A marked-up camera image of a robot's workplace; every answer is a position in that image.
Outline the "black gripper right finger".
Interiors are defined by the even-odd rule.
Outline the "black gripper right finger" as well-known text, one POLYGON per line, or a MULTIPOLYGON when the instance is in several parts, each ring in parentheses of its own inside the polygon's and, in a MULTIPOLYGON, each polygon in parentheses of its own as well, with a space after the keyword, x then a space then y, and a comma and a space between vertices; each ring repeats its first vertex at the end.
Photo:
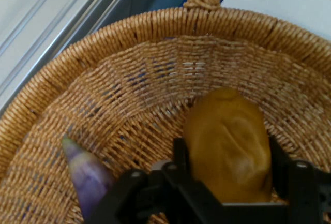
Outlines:
POLYGON ((272 155, 273 187, 286 200, 286 223, 327 223, 330 217, 330 173, 310 161, 294 159, 275 136, 269 137, 272 155))

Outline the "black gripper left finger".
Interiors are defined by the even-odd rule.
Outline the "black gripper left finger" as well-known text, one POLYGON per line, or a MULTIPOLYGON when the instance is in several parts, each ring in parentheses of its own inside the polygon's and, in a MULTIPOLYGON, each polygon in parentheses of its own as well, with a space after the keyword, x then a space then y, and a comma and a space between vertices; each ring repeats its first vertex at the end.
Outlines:
POLYGON ((88 223, 147 223, 163 213, 169 223, 222 223, 223 208, 190 174, 185 140, 173 140, 173 158, 160 170, 124 173, 101 200, 88 223))

